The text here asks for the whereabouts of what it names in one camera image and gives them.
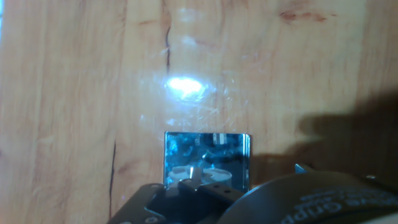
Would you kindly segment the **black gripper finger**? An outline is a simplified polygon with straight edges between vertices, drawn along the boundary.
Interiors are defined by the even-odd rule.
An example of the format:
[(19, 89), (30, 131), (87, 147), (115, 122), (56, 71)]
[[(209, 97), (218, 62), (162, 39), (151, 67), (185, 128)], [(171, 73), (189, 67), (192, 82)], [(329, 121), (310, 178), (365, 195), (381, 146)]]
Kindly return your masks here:
[(147, 184), (108, 221), (108, 224), (217, 223), (244, 192), (220, 182), (202, 184), (185, 179), (176, 187)]

